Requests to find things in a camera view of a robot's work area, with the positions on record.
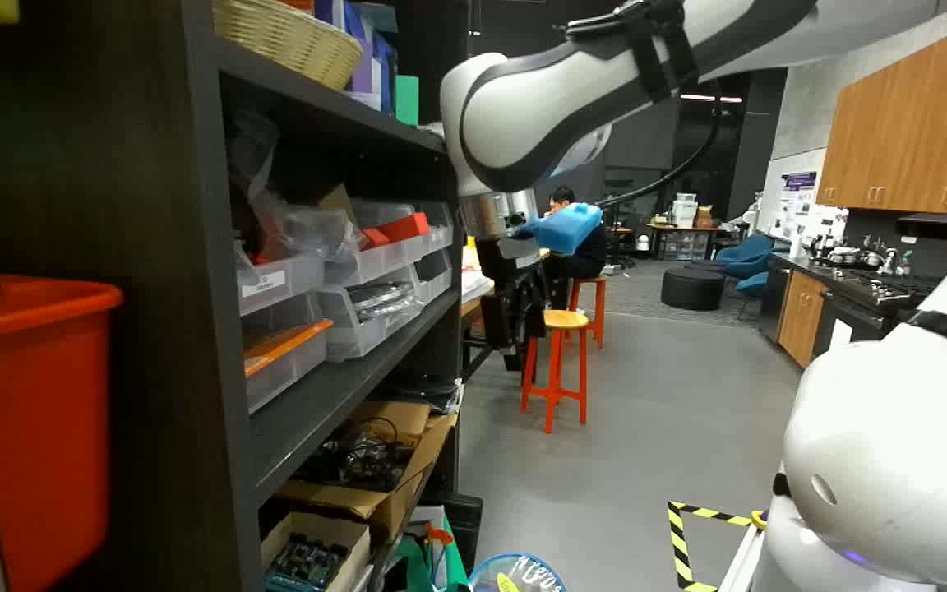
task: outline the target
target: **basket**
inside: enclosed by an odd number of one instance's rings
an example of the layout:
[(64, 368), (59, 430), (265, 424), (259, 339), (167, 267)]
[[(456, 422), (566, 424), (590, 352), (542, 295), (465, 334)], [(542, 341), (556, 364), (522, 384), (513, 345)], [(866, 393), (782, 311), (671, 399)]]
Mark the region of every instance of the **basket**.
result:
[(329, 90), (346, 90), (361, 45), (284, 0), (214, 0), (214, 34)]

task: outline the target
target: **stool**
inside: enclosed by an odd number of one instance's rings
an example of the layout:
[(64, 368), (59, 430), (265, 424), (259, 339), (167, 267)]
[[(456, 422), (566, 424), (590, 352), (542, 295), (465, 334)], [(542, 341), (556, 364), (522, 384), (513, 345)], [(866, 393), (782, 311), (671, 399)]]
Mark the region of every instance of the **stool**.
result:
[(585, 282), (596, 282), (596, 315), (592, 315), (592, 339), (597, 341), (597, 350), (604, 350), (604, 285), (608, 279), (604, 278), (596, 278), (596, 279), (571, 279), (571, 291), (569, 291), (569, 311), (579, 311), (579, 291)]
[[(562, 399), (579, 403), (579, 424), (585, 424), (585, 334), (592, 324), (585, 319), (585, 313), (577, 313), (577, 311), (545, 311), (542, 324), (549, 335), (549, 380), (545, 384), (536, 384), (540, 341), (530, 339), (525, 371), (520, 380), (520, 410), (525, 410), (530, 399), (540, 396), (545, 403), (542, 430), (553, 436), (553, 419)], [(579, 387), (577, 393), (562, 384), (566, 341), (571, 334), (579, 335)]]
[(674, 311), (716, 311), (726, 279), (706, 267), (677, 267), (665, 274), (661, 301)]

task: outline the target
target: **shelf label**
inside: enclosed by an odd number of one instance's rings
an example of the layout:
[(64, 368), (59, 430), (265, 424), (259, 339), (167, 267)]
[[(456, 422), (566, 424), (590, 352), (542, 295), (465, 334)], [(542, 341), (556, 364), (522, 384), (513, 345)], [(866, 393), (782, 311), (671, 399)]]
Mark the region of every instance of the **shelf label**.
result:
[(269, 294), (280, 285), (285, 285), (285, 269), (274, 269), (274, 274), (259, 278), (256, 282), (245, 282), (241, 295), (251, 301), (251, 295), (259, 295), (259, 294)]

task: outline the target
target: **green container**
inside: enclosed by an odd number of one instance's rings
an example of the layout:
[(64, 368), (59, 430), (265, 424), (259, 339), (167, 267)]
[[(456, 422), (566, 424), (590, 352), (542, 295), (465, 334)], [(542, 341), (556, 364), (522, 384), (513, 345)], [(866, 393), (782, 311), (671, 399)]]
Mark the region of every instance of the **green container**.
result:
[(402, 125), (417, 125), (417, 76), (395, 78), (395, 120)]

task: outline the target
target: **shelf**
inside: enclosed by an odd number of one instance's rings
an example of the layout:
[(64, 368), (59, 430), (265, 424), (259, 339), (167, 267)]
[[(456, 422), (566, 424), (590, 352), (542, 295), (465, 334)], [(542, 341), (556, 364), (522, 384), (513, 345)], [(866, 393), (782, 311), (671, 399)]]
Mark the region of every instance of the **shelf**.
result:
[(218, 71), (223, 74), (223, 86), (236, 91), (245, 107), (269, 109), (277, 123), (326, 133), (340, 146), (353, 146), (360, 152), (412, 149), (443, 155), (443, 142), (436, 134), (408, 129), (231, 41), (218, 41)]
[(373, 396), (388, 371), (448, 315), (456, 291), (432, 302), (412, 326), (380, 341), (368, 360), (321, 364), (252, 422), (256, 500), (265, 502), (298, 465)]

